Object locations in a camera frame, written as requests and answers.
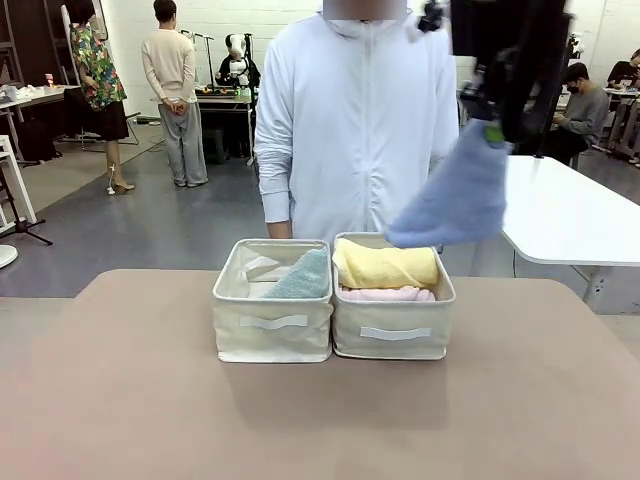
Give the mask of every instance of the colorful shirt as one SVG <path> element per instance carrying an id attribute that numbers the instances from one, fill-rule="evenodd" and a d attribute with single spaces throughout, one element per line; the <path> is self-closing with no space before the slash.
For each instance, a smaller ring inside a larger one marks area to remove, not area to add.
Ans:
<path id="1" fill-rule="evenodd" d="M 127 98 L 107 46 L 93 36 L 89 24 L 71 27 L 71 45 L 78 68 L 84 65 L 87 76 L 98 84 L 98 88 L 91 88 L 81 82 L 82 91 L 91 108 L 100 111 L 113 102 L 121 102 Z"/>

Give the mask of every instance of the white hooded jacket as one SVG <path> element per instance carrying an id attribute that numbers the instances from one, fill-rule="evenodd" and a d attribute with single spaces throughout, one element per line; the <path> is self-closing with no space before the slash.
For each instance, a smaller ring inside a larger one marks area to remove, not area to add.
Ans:
<path id="1" fill-rule="evenodd" d="M 411 43 L 403 21 L 286 27 L 270 43 L 256 154 L 267 223 L 333 244 L 382 231 L 458 137 L 456 67 L 445 29 Z"/>

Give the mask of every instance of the folded towel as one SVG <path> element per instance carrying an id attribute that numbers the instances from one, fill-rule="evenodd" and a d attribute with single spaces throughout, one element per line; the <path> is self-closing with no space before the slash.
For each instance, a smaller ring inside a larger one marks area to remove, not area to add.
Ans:
<path id="1" fill-rule="evenodd" d="M 346 238 L 336 241 L 333 263 L 348 288 L 426 288 L 438 283 L 438 264 L 432 249 L 373 249 Z"/>
<path id="2" fill-rule="evenodd" d="M 497 127 L 472 120 L 422 192 L 394 220 L 389 243 L 415 248 L 498 236 L 506 209 L 509 150 Z"/>
<path id="3" fill-rule="evenodd" d="M 326 248 L 309 250 L 262 298 L 312 299 L 328 294 L 331 280 Z"/>
<path id="4" fill-rule="evenodd" d="M 417 287 L 400 289 L 363 289 L 351 290 L 342 287 L 342 296 L 347 300 L 361 302 L 435 302 L 436 296 L 429 290 Z"/>

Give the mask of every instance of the fabric storage basket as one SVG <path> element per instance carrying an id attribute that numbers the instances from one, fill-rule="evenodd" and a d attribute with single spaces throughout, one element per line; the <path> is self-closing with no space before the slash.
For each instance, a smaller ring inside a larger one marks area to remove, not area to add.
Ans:
<path id="1" fill-rule="evenodd" d="M 331 355 L 332 283 L 320 299 L 260 298 L 320 241 L 243 240 L 233 248 L 213 289 L 218 357 L 235 363 L 315 363 Z M 327 254 L 327 275 L 331 259 Z"/>
<path id="2" fill-rule="evenodd" d="M 391 247 L 379 234 L 342 234 L 368 248 Z M 434 249 L 440 270 L 433 287 L 436 302 L 369 302 L 342 295 L 334 267 L 333 342 L 343 357 L 384 360 L 441 360 L 451 334 L 449 311 L 456 294 L 451 279 Z"/>

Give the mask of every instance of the blue cloth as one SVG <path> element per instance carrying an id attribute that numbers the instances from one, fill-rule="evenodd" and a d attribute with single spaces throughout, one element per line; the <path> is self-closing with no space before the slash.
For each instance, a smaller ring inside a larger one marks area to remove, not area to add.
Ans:
<path id="1" fill-rule="evenodd" d="M 510 146 L 487 140 L 489 122 L 472 120 L 451 154 L 387 232 L 398 248 L 475 243 L 502 230 Z"/>
<path id="2" fill-rule="evenodd" d="M 309 250 L 262 298 L 313 299 L 329 292 L 329 252 Z"/>

